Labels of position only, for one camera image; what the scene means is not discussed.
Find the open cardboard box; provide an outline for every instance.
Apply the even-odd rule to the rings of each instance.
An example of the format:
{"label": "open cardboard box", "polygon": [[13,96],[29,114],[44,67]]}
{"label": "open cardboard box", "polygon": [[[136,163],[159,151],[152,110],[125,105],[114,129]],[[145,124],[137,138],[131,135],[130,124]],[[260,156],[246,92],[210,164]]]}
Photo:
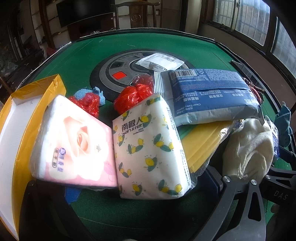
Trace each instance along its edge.
{"label": "open cardboard box", "polygon": [[18,240],[20,209],[31,176],[29,162],[47,105],[65,95],[61,77],[53,75],[11,94],[0,112],[0,220]]}

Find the white tissue pack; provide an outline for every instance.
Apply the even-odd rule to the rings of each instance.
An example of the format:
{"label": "white tissue pack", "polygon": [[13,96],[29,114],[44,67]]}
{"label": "white tissue pack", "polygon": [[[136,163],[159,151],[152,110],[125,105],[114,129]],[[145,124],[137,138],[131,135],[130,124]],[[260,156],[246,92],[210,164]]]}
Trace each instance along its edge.
{"label": "white tissue pack", "polygon": [[159,94],[113,120],[113,139],[122,198],[175,199],[190,189],[180,137]]}
{"label": "white tissue pack", "polygon": [[112,129],[61,95],[44,113],[30,164],[41,180],[117,187]]}

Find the wooden chair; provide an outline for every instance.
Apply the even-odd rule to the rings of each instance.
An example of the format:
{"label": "wooden chair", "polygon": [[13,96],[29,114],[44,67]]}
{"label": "wooden chair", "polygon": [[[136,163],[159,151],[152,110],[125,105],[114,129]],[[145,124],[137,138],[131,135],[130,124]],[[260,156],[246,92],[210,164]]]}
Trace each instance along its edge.
{"label": "wooden chair", "polygon": [[131,28],[143,28],[147,27],[147,6],[152,6],[153,10],[153,27],[156,28],[156,10],[155,6],[160,5],[160,2],[149,3],[149,2],[124,2],[120,4],[111,4],[111,7],[115,8],[115,22],[116,29],[119,29],[119,16],[118,8],[128,6],[129,17],[131,21]]}

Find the yellow cloth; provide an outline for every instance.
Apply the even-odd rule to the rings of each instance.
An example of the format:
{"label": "yellow cloth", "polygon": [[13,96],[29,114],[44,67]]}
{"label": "yellow cloth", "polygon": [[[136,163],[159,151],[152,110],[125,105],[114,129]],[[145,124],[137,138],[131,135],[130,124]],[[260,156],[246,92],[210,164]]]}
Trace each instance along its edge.
{"label": "yellow cloth", "polygon": [[182,140],[189,171],[196,172],[220,144],[232,121],[198,124]]}

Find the white cloth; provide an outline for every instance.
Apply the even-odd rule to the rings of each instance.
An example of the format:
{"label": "white cloth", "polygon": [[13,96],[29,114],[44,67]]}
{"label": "white cloth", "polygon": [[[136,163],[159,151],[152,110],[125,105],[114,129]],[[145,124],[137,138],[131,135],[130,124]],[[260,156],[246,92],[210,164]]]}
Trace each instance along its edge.
{"label": "white cloth", "polygon": [[267,174],[274,153],[272,132],[257,119],[246,119],[229,139],[223,154],[223,176],[258,183]]}

